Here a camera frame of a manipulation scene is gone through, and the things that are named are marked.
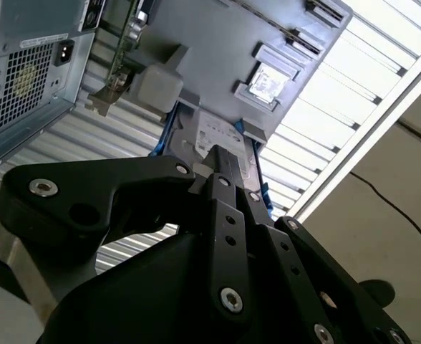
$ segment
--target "gray plastic part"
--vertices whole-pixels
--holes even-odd
[[[173,108],[183,87],[183,80],[175,70],[164,65],[152,64],[132,86],[134,96],[142,103],[164,113]]]
[[[312,15],[304,0],[244,2],[246,8],[261,12],[268,20],[236,2],[163,1],[155,21],[144,30],[139,49],[155,61],[166,63],[177,47],[190,47],[190,56],[180,68],[184,88],[199,95],[203,109],[233,124],[249,119],[269,138],[350,21],[352,10],[333,0],[342,20],[340,27],[331,27]],[[298,41],[289,40],[286,30]],[[320,52],[307,54],[303,44],[315,44]],[[263,46],[278,52],[279,61],[299,71],[287,83],[279,101],[271,104],[259,102],[247,92],[260,63],[256,55]],[[279,65],[279,70],[286,69]]]

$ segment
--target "silver bolt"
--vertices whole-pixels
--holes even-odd
[[[242,299],[239,294],[231,288],[223,288],[220,292],[220,301],[222,305],[232,313],[242,311]]]
[[[177,165],[175,168],[183,174],[188,174],[188,169],[185,166]]]
[[[251,199],[253,199],[255,202],[259,202],[260,201],[260,196],[257,195],[256,193],[250,192],[249,195],[250,195]]]
[[[332,334],[323,325],[315,324],[314,332],[321,344],[334,344]]]
[[[390,334],[392,335],[392,337],[395,339],[395,341],[398,344],[405,344],[404,340],[400,337],[400,335],[398,333],[396,333],[394,330],[390,330]]]
[[[289,223],[289,226],[294,230],[294,231],[296,231],[297,229],[298,229],[298,225],[295,223],[295,222],[293,222],[292,220],[289,220],[289,221],[287,221],[288,223]]]
[[[224,186],[230,186],[230,182],[224,179],[224,177],[219,177],[218,181],[220,181]]]
[[[50,197],[58,193],[58,185],[48,179],[34,179],[29,183],[29,190],[41,197]]]

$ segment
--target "sticker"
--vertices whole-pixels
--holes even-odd
[[[242,176],[247,179],[248,158],[244,137],[230,123],[201,111],[195,149],[205,158],[215,145],[227,149],[238,157]]]
[[[67,39],[67,37],[69,37],[69,34],[55,34],[53,36],[33,38],[33,39],[28,39],[26,41],[21,41],[21,43],[19,44],[19,46],[22,49],[32,48],[32,47],[36,47],[37,45],[49,44],[49,43],[55,43],[55,42],[59,42],[59,41],[64,41],[65,39]]]

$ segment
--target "power supply unit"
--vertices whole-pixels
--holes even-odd
[[[0,0],[0,164],[77,99],[105,0]]]

